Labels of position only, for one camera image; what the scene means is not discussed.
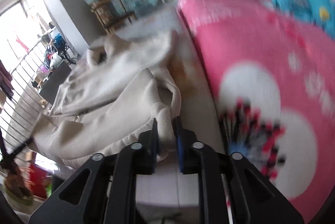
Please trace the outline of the pink floral blanket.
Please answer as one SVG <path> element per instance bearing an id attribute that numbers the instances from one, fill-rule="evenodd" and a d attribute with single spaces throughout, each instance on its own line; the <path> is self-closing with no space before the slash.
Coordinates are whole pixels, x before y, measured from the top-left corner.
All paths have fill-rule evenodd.
<path id="1" fill-rule="evenodd" d="M 334 187 L 334 41 L 271 0 L 179 0 L 218 112 L 247 100 L 279 122 L 283 167 L 271 181 L 305 222 Z"/>

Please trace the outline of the beige zip jacket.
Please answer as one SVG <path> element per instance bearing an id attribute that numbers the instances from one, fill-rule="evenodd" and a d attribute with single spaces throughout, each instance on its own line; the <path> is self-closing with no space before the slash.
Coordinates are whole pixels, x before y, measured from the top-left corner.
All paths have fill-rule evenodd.
<path id="1" fill-rule="evenodd" d="M 178 34 L 160 31 L 125 40 L 96 40 L 58 88 L 49 114 L 41 114 L 30 149 L 78 168 L 96 153 L 119 153 L 140 134 L 158 131 L 158 160 L 176 148 L 172 121 L 181 94 L 168 71 Z"/>

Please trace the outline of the dark grey low cabinet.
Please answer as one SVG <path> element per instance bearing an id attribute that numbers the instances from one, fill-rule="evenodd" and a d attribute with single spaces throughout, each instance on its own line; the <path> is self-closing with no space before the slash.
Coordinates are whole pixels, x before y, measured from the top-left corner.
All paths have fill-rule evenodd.
<path id="1" fill-rule="evenodd" d="M 42 84 L 39 95 L 50 104 L 53 104 L 56 98 L 58 88 L 65 79 L 69 76 L 72 69 L 67 63 L 62 62 L 57 68 L 54 69 L 51 76 Z"/>

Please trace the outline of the metal balcony railing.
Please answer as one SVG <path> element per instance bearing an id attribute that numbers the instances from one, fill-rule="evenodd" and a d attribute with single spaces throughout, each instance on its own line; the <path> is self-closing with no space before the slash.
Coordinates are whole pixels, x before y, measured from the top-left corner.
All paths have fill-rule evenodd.
<path id="1" fill-rule="evenodd" d="M 1 47 L 1 61 L 12 76 L 13 96 L 1 108 L 1 131 L 5 144 L 14 148 L 28 137 L 40 112 L 48 105 L 40 92 L 51 73 L 53 39 L 56 28 L 48 30 L 32 46 L 12 44 L 5 40 Z"/>

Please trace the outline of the wooden chair black seat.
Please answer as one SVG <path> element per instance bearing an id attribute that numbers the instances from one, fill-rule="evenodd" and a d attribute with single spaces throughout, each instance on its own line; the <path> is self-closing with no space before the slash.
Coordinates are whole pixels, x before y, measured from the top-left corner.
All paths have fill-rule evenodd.
<path id="1" fill-rule="evenodd" d="M 121 6 L 121 12 L 117 12 L 113 1 L 117 1 Z M 101 23 L 107 34 L 112 34 L 128 20 L 131 24 L 137 20 L 134 11 L 128 11 L 122 0 L 96 0 L 89 4 L 92 13 Z"/>

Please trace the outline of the blue children's clothing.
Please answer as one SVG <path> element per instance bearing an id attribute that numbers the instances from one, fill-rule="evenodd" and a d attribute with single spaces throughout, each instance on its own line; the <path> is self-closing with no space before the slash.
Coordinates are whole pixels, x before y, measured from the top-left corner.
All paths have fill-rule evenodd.
<path id="1" fill-rule="evenodd" d="M 271 0 L 273 6 L 295 19 L 315 24 L 334 38 L 333 0 Z"/>

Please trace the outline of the red gift bag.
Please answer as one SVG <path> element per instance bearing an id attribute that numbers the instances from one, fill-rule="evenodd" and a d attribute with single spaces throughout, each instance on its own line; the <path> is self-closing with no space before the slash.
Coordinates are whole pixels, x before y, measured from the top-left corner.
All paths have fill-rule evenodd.
<path id="1" fill-rule="evenodd" d="M 28 188 L 41 199 L 47 199 L 51 195 L 51 175 L 45 169 L 30 163 L 27 169 L 28 172 Z"/>

